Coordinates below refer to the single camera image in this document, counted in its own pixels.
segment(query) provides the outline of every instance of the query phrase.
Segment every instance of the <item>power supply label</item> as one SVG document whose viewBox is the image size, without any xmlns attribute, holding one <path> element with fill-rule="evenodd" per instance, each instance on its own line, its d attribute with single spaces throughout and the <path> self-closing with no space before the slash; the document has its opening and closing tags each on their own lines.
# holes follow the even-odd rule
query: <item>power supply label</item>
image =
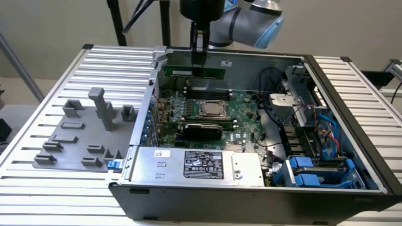
<svg viewBox="0 0 402 226">
<path fill-rule="evenodd" d="M 185 151 L 183 175 L 185 178 L 223 179 L 221 152 Z"/>
</svg>

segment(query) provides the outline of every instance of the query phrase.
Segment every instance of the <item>metal rail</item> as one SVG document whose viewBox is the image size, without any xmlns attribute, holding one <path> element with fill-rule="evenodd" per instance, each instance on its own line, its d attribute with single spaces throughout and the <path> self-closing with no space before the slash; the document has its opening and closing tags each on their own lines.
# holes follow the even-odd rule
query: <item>metal rail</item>
<svg viewBox="0 0 402 226">
<path fill-rule="evenodd" d="M 123 48 L 95 46 L 92 50 L 81 50 L 77 58 L 66 69 L 49 95 L 29 118 L 25 126 L 10 143 L 5 154 L 0 156 L 0 225 L 69 225 L 69 226 L 132 226 L 132 225 L 177 225 L 171 222 L 132 221 L 115 201 L 105 186 L 105 173 L 79 172 L 65 170 L 34 169 L 33 157 L 40 152 L 42 142 L 52 134 L 64 114 L 60 106 L 68 98 L 80 99 L 83 105 L 92 106 L 87 98 L 91 87 L 101 86 L 105 89 L 105 100 L 113 106 L 140 106 L 144 81 L 148 80 L 152 69 L 151 48 Z M 328 73 L 351 76 L 355 81 L 356 74 L 350 74 L 351 65 L 334 60 L 335 66 L 343 69 Z M 358 99 L 352 94 L 343 92 L 344 88 L 364 90 L 364 99 L 382 105 L 378 98 L 370 93 L 367 87 L 348 87 L 336 85 L 342 98 L 355 106 Z M 355 117 L 391 119 L 386 108 L 360 111 L 352 107 Z M 384 129 L 392 136 L 399 136 L 399 129 L 390 130 L 390 126 L 375 126 Z M 367 130 L 375 142 L 383 145 L 382 140 L 375 140 L 378 130 Z M 380 149 L 380 153 L 391 166 L 398 178 L 402 178 L 402 153 L 392 147 Z M 399 226 L 402 223 L 402 204 L 396 204 L 383 212 L 363 212 L 340 223 L 340 226 Z M 181 225 L 216 225 L 200 223 L 181 223 Z"/>
</svg>

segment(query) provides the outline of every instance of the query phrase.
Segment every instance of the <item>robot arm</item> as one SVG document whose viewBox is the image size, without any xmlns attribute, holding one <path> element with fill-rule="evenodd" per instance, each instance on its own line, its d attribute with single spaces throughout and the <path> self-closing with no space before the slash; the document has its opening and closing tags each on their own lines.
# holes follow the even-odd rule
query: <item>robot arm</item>
<svg viewBox="0 0 402 226">
<path fill-rule="evenodd" d="M 227 47 L 233 41 L 253 48 L 267 48 L 283 23 L 278 2 L 255 0 L 244 9 L 227 1 L 221 18 L 211 22 L 209 48 Z"/>
</svg>

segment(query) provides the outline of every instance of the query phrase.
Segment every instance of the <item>green circuit board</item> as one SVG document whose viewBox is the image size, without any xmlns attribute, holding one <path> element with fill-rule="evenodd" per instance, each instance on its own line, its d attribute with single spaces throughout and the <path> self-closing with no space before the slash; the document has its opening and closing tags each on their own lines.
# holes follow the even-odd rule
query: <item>green circuit board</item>
<svg viewBox="0 0 402 226">
<path fill-rule="evenodd" d="M 164 119 L 159 123 L 159 146 L 160 147 L 185 147 L 224 150 L 227 145 L 241 145 L 245 141 L 244 149 L 247 152 L 253 152 L 253 143 L 251 142 L 251 134 L 257 137 L 263 132 L 261 124 L 256 118 L 256 101 L 251 99 L 251 94 L 243 91 L 233 91 L 229 101 L 225 102 L 225 118 L 224 121 L 196 121 L 192 123 L 211 124 L 223 127 L 221 139 L 219 141 L 185 141 L 180 134 L 180 127 L 196 119 L 199 114 L 199 99 L 187 99 L 180 92 L 165 92 L 164 98 L 169 99 L 169 104 L 164 105 Z M 185 115 L 187 121 L 181 121 L 181 116 Z M 233 123 L 229 119 L 236 120 L 236 128 L 232 128 Z"/>
</svg>

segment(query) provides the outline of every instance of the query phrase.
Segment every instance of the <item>slotted aluminum surface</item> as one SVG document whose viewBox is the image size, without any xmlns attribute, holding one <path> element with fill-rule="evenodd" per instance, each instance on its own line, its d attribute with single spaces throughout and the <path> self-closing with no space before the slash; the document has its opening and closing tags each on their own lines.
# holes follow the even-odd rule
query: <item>slotted aluminum surface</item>
<svg viewBox="0 0 402 226">
<path fill-rule="evenodd" d="M 33 157 L 64 114 L 60 107 L 68 98 L 80 99 L 83 105 L 92 106 L 87 92 L 91 87 L 100 86 L 113 106 L 140 106 L 141 90 L 152 69 L 152 51 L 151 48 L 104 46 L 81 50 L 0 156 L 0 225 L 177 225 L 128 219 L 107 189 L 105 173 L 32 167 Z M 383 212 L 363 212 L 339 225 L 399 226 L 400 214 L 402 204 L 398 204 Z"/>
</svg>

